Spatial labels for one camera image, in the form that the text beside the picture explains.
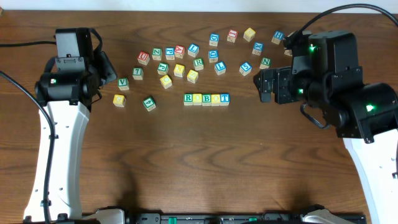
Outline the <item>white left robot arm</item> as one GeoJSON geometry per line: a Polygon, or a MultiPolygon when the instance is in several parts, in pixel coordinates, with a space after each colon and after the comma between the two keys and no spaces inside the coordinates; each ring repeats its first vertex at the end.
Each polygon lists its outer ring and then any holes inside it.
{"type": "Polygon", "coordinates": [[[118,75],[102,43],[93,47],[94,28],[57,29],[57,56],[35,84],[40,146],[34,186],[24,223],[78,223],[81,147],[91,106],[100,89],[118,75]]]}

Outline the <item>yellow C block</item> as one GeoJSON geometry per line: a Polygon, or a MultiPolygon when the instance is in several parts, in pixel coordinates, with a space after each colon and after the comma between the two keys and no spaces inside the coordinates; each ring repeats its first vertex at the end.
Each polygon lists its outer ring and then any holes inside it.
{"type": "Polygon", "coordinates": [[[162,78],[160,78],[160,82],[165,89],[172,86],[172,80],[168,75],[164,75],[162,78]]]}

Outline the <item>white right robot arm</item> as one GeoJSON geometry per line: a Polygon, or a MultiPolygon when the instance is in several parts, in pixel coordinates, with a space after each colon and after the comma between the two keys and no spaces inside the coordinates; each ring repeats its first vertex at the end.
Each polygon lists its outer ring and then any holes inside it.
{"type": "Polygon", "coordinates": [[[301,102],[318,108],[320,129],[334,127],[344,142],[366,197],[373,223],[397,222],[397,92],[366,84],[353,33],[334,30],[287,37],[289,67],[259,71],[253,81],[260,100],[301,102]]]}

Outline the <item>blue T block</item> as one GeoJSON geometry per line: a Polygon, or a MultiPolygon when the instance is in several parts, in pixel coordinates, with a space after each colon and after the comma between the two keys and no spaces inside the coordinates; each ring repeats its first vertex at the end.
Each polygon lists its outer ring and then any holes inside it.
{"type": "Polygon", "coordinates": [[[229,93],[222,93],[220,95],[220,105],[221,106],[228,106],[230,103],[230,95],[229,93]]]}

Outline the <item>yellow O block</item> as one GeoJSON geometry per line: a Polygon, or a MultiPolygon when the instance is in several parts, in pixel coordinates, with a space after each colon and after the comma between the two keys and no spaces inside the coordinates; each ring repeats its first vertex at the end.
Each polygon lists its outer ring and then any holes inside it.
{"type": "Polygon", "coordinates": [[[193,105],[201,106],[203,95],[201,93],[194,93],[192,96],[193,96],[193,105]]]}

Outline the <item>green B block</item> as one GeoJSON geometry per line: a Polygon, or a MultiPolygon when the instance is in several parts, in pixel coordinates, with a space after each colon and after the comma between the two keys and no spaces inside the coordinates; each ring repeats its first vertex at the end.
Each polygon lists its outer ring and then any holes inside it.
{"type": "Polygon", "coordinates": [[[211,94],[202,94],[202,106],[211,106],[211,94]]]}

